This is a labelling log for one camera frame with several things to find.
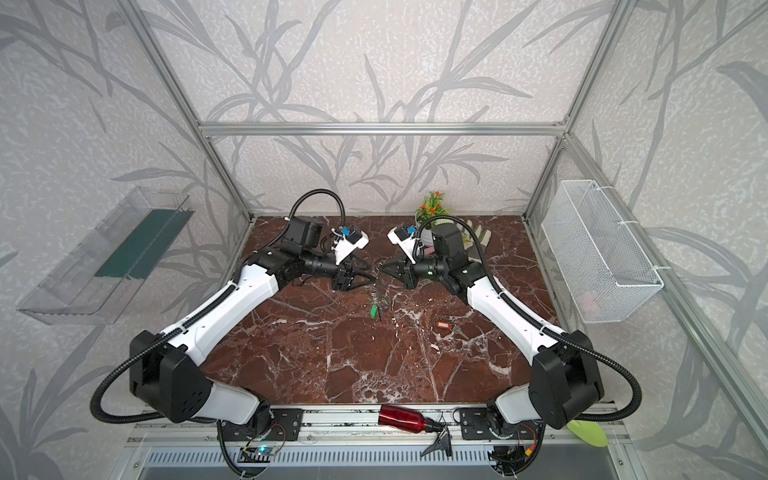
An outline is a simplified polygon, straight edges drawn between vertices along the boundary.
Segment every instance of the gray vent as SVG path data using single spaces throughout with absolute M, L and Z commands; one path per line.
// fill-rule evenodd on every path
M 287 446 L 270 467 L 297 466 L 381 466 L 381 465 L 488 465 L 485 445 L 457 445 L 453 456 L 432 452 L 421 457 L 426 445 L 392 446 Z M 237 448 L 229 448 L 235 460 Z M 184 467 L 223 465 L 217 447 L 154 447 L 147 457 L 146 467 Z

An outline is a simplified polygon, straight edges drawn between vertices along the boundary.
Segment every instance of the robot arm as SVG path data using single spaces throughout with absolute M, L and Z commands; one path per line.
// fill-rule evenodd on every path
M 488 317 L 522 351 L 531 365 L 531 379 L 526 386 L 509 389 L 488 403 L 492 429 L 503 433 L 505 427 L 529 419 L 543 419 L 560 429 L 603 396 L 597 363 L 591 356 L 559 343 L 542 330 L 566 335 L 591 349 L 581 332 L 568 335 L 563 329 L 542 319 L 523 302 L 502 287 L 497 292 L 480 263 L 471 262 L 464 249 L 462 235 L 453 223 L 432 227 L 435 254 L 422 260 L 413 256 L 415 229 L 393 228 L 390 241 L 399 245 L 405 257 L 390 260 L 381 271 L 414 289 L 419 279 L 440 281 L 452 294 Z M 502 294 L 540 325 L 526 320 L 502 299 Z
M 181 330 L 163 348 L 131 367 L 131 392 L 172 422 L 193 417 L 227 420 L 250 427 L 253 436 L 268 428 L 268 402 L 246 390 L 210 380 L 198 367 L 251 310 L 299 276 L 327 276 L 333 280 L 333 289 L 342 291 L 374 280 L 354 264 L 354 250 L 368 243 L 364 232 L 356 227 L 343 228 L 332 251 L 322 253 L 314 250 L 321 229 L 322 224 L 311 219 L 292 217 L 280 248 L 264 247 L 250 254 L 243 261 L 237 282 L 230 281 L 160 334 L 144 331 L 136 336 L 131 342 L 132 356 L 163 335 Z M 366 280 L 356 282 L 358 276 Z

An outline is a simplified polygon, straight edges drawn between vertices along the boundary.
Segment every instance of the metal bar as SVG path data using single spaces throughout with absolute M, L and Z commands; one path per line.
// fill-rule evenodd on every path
M 611 186 L 611 182 L 575 135 L 566 134 L 563 145 L 586 178 L 595 180 L 601 187 Z M 615 189 L 606 188 L 603 192 L 625 220 L 637 221 Z M 654 265 L 670 266 L 639 223 L 628 223 L 627 227 L 632 230 L 637 242 Z M 670 310 L 690 341 L 699 350 L 699 354 L 717 378 L 723 392 L 733 403 L 733 407 L 741 415 L 747 428 L 768 455 L 768 402 L 765 396 L 744 370 L 723 337 L 715 330 L 710 319 L 701 310 L 677 274 L 672 269 L 658 270 L 658 273 L 664 281 L 661 292 Z
M 528 201 L 528 205 L 525 206 L 525 212 L 523 213 L 523 218 L 525 219 L 528 219 L 533 213 L 534 208 L 536 208 L 536 204 L 541 199 L 541 195 L 544 193 L 544 190 L 547 187 L 549 177 L 552 176 L 552 173 L 558 167 L 560 154 L 563 151 L 562 140 L 562 136 L 555 138 L 554 147 L 552 147 L 552 150 L 549 152 L 549 158 L 547 159 L 547 163 L 544 164 L 544 169 L 541 170 L 541 175 L 539 175 L 538 181 L 536 182 L 536 188 L 533 190 L 533 194 L 531 195 L 531 199 Z
M 224 284 L 230 281 L 230 278 L 232 278 L 232 274 L 235 271 L 235 267 L 237 266 L 237 261 L 240 259 L 240 255 L 243 252 L 243 248 L 245 248 L 245 244 L 248 242 L 248 239 L 250 238 L 250 233 L 253 231 L 253 225 L 256 221 L 256 218 L 254 217 L 248 222 L 248 227 L 243 232 L 243 236 L 240 237 L 240 240 L 237 242 L 237 246 L 235 247 L 234 255 L 232 258 L 230 258 L 230 264 L 227 266 L 227 270 L 224 272 L 224 275 L 221 277 L 221 280 L 219 280 L 219 288 L 223 288 Z
M 525 226 L 525 232 L 528 234 L 528 241 L 531 242 L 531 246 L 533 247 L 533 254 L 536 256 L 538 269 L 541 270 L 541 276 L 544 277 L 544 284 L 547 286 L 549 300 L 552 301 L 552 306 L 554 307 L 554 314 L 558 317 L 558 324 L 566 331 L 573 332 L 576 329 L 568 322 L 568 318 L 563 313 L 562 305 L 554 293 L 554 284 L 552 283 L 552 278 L 549 276 L 549 269 L 544 265 L 544 262 L 541 261 L 544 256 L 541 255 L 538 244 L 536 243 L 536 240 L 534 240 L 533 233 L 531 233 L 531 228 L 525 218 L 523 219 L 523 225 Z
M 203 135 L 551 135 L 561 122 L 543 123 L 203 123 Z
M 217 176 L 221 179 L 227 192 L 232 196 L 240 212 L 250 220 L 251 212 L 248 204 L 243 199 L 243 196 L 237 189 L 233 179 L 230 177 L 227 168 L 219 158 L 219 155 L 214 150 L 208 139 L 206 139 L 198 129 L 200 121 L 197 119 L 196 114 L 192 108 L 192 104 L 184 95 L 184 91 L 181 89 L 181 83 L 176 79 L 174 71 L 170 68 L 170 63 L 165 58 L 160 44 L 154 37 L 152 28 L 147 23 L 147 19 L 141 14 L 141 9 L 135 0 L 115 0 L 123 17 L 131 30 L 133 30 L 138 40 L 139 45 L 144 49 L 144 53 L 152 64 L 152 67 L 157 72 L 157 76 L 163 82 L 163 85 L 168 91 L 171 99 L 179 109 L 181 116 L 187 123 L 192 135 L 195 136 L 198 146 L 205 153 L 206 158 L 210 162 Z
M 587 70 L 584 73 L 584 77 L 581 79 L 576 95 L 568 109 L 564 118 L 564 132 L 571 133 L 575 126 L 576 120 L 584 110 L 584 106 L 587 104 L 587 99 L 590 93 L 597 84 L 598 79 L 602 71 L 607 64 L 608 58 L 611 56 L 611 52 L 621 37 L 621 32 L 624 31 L 624 27 L 627 24 L 627 20 L 630 17 L 632 8 L 637 0 L 617 0 L 614 5 L 614 10 L 611 12 L 611 16 L 605 24 L 603 34 L 600 36 L 598 46 L 594 50 L 594 55 L 587 66 Z M 555 145 L 555 150 L 549 155 L 547 163 L 544 167 L 543 173 L 536 183 L 531 200 L 528 202 L 528 206 L 525 208 L 525 216 L 529 217 L 533 209 L 536 207 L 536 203 L 539 201 L 544 187 L 549 182 L 549 177 L 554 172 L 554 167 L 558 160 L 560 150 L 560 143 Z
M 603 35 L 598 42 L 587 71 L 584 73 L 584 78 L 581 79 L 581 85 L 576 90 L 574 101 L 568 109 L 568 114 L 565 116 L 565 131 L 567 133 L 573 131 L 576 121 L 587 105 L 587 99 L 589 99 L 594 86 L 598 83 L 611 53 L 619 42 L 619 37 L 621 37 L 621 33 L 627 25 L 632 8 L 634 8 L 636 2 L 637 0 L 617 0 L 614 5 L 614 10 L 611 16 L 608 17 L 605 30 L 603 30 Z

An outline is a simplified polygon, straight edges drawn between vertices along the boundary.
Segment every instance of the leaf pattern wallpaper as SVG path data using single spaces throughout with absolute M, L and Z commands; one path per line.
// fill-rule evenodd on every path
M 237 255 L 233 205 L 111 2 L 0 2 L 0 478 L 107 478 L 131 427 L 93 389 L 141 330 L 196 307 Z M 190 221 L 120 319 L 47 326 L 15 310 L 136 185 L 190 195 Z M 142 402 L 108 394 L 115 412 Z
M 593 2 L 141 0 L 204 121 L 560 121 L 613 8 Z M 214 139 L 257 213 L 315 187 L 357 212 L 519 213 L 549 137 Z M 308 212 L 333 205 L 310 199 Z
M 677 275 L 768 392 L 768 2 L 636 7 L 575 132 Z M 568 298 L 532 225 L 555 290 Z M 565 315 L 578 318 L 572 302 Z M 596 347 L 638 376 L 644 404 L 627 419 L 649 478 L 768 478 L 768 459 L 664 301 L 590 325 Z M 610 376 L 619 403 L 629 392 Z

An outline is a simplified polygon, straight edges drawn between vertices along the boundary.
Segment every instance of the potted plant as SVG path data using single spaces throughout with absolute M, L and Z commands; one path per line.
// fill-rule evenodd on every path
M 421 226 L 427 219 L 437 215 L 449 215 L 451 211 L 442 206 L 442 201 L 444 199 L 445 194 L 441 194 L 440 192 L 430 192 L 428 197 L 424 197 L 424 203 L 419 207 L 414 216 L 416 225 Z M 434 244 L 432 242 L 432 231 L 430 229 L 440 223 L 451 223 L 451 221 L 445 219 L 435 220 L 434 222 L 430 222 L 429 225 L 422 230 L 422 244 L 424 244 L 425 247 L 431 247 Z

